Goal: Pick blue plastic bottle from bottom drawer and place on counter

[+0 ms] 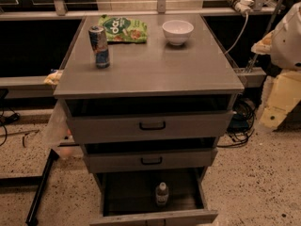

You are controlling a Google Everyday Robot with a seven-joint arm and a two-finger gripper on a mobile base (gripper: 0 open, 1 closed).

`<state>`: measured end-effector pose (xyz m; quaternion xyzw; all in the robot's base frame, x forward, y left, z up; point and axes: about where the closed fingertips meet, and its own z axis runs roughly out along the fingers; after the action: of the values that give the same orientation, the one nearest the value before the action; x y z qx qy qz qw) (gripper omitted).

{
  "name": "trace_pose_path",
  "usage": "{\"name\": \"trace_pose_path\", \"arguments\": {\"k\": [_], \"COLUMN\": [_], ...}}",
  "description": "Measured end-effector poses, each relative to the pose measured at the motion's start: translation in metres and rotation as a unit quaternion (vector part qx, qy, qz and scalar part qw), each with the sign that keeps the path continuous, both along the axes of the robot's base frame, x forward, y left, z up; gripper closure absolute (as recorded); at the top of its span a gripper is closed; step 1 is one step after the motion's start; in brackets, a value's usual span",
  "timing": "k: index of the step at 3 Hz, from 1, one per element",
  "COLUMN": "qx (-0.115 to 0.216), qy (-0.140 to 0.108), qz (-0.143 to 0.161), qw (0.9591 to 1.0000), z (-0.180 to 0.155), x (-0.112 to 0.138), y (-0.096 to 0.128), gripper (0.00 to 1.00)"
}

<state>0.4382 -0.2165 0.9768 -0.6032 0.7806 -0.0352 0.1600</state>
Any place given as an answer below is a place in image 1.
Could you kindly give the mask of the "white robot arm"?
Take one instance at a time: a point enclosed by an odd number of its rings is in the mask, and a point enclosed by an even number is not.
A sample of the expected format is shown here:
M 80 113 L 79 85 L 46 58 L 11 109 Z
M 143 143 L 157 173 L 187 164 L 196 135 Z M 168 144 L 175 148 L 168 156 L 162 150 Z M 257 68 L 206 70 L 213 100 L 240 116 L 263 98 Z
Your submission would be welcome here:
M 275 130 L 301 101 L 301 2 L 294 4 L 251 51 L 269 55 L 281 69 L 279 75 L 264 82 L 259 110 L 260 125 Z

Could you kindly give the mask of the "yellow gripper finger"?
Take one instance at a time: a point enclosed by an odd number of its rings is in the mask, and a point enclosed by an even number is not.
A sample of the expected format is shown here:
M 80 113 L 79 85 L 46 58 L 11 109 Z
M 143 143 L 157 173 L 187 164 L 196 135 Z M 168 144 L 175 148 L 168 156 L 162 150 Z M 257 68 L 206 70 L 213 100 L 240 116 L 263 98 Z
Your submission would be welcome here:
M 277 129 L 288 114 L 301 102 L 301 72 L 289 71 L 279 74 L 267 96 L 260 124 Z

